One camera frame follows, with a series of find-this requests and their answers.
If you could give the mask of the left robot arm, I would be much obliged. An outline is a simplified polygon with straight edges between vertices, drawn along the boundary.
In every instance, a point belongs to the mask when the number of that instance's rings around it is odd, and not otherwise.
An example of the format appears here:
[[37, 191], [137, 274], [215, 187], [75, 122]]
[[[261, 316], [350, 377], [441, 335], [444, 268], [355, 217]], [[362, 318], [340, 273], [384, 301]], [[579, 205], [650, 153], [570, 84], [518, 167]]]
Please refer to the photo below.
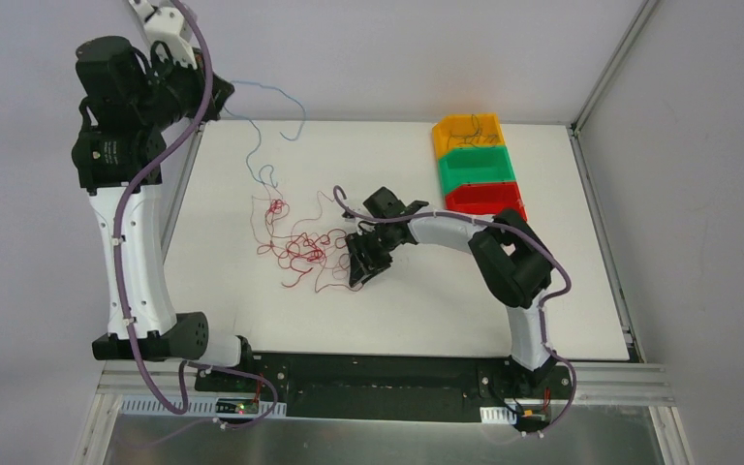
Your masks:
[[212, 329], [200, 311], [175, 310], [159, 226], [164, 131], [184, 118], [217, 119], [232, 86], [206, 69], [198, 49], [184, 60], [163, 42], [142, 52], [119, 36], [79, 46], [76, 73], [85, 95], [72, 159], [99, 224], [110, 297], [93, 356], [220, 365], [231, 390], [249, 389], [257, 366], [243, 356], [245, 340]]

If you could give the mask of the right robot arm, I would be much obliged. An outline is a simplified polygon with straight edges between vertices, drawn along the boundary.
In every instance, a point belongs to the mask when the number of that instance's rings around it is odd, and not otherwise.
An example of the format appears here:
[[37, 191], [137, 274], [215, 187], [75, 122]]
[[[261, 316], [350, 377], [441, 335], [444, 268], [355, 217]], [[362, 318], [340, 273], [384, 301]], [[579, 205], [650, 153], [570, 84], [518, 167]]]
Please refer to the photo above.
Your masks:
[[436, 245], [470, 255], [485, 286], [506, 307], [512, 387], [526, 397], [547, 388], [556, 360], [544, 341], [542, 304], [555, 266], [520, 213], [507, 208], [493, 216], [469, 215], [427, 201], [406, 204], [386, 187], [370, 195], [359, 212], [346, 204], [341, 187], [333, 192], [344, 217], [356, 222], [356, 231], [346, 237], [351, 287], [389, 269], [392, 252], [402, 245]]

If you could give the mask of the green plastic bin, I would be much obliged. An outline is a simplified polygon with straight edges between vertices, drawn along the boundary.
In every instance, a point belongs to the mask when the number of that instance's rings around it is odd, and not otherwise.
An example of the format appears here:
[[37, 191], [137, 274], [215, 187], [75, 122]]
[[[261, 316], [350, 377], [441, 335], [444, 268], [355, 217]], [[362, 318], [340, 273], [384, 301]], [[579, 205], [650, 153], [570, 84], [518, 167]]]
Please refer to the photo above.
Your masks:
[[516, 180], [504, 145], [455, 148], [438, 161], [438, 169], [443, 196], [464, 184]]

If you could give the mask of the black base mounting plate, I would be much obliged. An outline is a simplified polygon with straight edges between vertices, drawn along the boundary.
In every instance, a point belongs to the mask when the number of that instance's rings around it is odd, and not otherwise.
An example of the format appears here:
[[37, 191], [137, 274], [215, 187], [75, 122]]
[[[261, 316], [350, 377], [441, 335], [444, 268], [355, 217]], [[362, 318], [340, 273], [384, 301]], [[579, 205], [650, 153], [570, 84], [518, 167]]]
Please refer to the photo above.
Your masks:
[[529, 393], [515, 389], [508, 357], [362, 356], [256, 353], [246, 377], [199, 374], [197, 391], [279, 401], [278, 414], [296, 419], [481, 422], [480, 407], [517, 414], [541, 409], [574, 391], [574, 376], [556, 362]]

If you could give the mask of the red plastic bin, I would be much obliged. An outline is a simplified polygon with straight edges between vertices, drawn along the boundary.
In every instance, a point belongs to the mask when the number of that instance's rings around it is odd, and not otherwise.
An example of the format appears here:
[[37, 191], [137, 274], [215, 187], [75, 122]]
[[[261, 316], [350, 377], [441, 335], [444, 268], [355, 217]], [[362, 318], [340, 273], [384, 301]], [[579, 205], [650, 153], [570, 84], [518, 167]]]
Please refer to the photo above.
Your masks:
[[528, 219], [516, 181], [462, 184], [445, 195], [447, 210], [467, 214], [498, 214], [510, 208]]

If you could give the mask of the yellow plastic bin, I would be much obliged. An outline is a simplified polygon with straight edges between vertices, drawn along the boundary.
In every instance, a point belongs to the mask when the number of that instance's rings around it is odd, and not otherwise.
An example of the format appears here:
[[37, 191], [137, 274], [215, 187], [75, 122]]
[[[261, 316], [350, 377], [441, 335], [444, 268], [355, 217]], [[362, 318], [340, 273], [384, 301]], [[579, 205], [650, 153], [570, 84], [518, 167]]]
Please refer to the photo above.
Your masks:
[[458, 148], [505, 145], [501, 123], [496, 113], [447, 115], [433, 126], [431, 136], [437, 160]]

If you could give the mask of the left circuit board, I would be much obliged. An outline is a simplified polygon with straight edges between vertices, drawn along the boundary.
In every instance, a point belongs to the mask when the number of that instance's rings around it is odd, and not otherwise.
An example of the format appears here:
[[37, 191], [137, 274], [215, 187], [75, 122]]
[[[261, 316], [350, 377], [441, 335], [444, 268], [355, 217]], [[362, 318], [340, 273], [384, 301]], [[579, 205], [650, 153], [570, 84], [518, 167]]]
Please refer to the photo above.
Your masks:
[[259, 410], [260, 402], [253, 399], [222, 398], [215, 403], [215, 412], [226, 418], [256, 416]]

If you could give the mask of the circuit board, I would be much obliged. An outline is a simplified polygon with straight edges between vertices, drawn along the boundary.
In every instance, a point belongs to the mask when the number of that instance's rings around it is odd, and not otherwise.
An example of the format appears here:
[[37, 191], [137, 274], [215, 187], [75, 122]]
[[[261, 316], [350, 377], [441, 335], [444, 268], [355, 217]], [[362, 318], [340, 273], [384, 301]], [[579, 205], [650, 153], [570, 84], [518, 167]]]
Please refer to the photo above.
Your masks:
[[256, 416], [259, 410], [260, 402], [253, 399], [222, 398], [215, 403], [215, 412], [226, 418]]
[[546, 429], [550, 425], [546, 415], [521, 415], [517, 418], [514, 427], [520, 432], [533, 433]]

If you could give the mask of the right circuit board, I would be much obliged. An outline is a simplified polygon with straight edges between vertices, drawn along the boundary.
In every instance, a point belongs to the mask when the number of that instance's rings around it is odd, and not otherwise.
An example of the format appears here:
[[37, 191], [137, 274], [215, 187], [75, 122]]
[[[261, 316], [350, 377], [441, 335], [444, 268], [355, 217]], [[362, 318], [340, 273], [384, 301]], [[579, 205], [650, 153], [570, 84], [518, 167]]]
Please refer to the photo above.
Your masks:
[[550, 425], [546, 415], [521, 415], [517, 418], [514, 427], [520, 432], [533, 433], [546, 429]]

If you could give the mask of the aluminium frame rail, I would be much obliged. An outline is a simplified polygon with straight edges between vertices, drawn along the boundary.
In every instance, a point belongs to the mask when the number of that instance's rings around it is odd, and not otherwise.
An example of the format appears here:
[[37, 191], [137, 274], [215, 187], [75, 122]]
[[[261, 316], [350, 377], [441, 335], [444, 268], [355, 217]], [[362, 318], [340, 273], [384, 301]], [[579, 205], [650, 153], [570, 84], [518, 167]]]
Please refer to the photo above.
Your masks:
[[504, 358], [262, 353], [249, 377], [130, 361], [101, 376], [79, 464], [690, 464], [664, 367], [579, 362], [521, 388]]

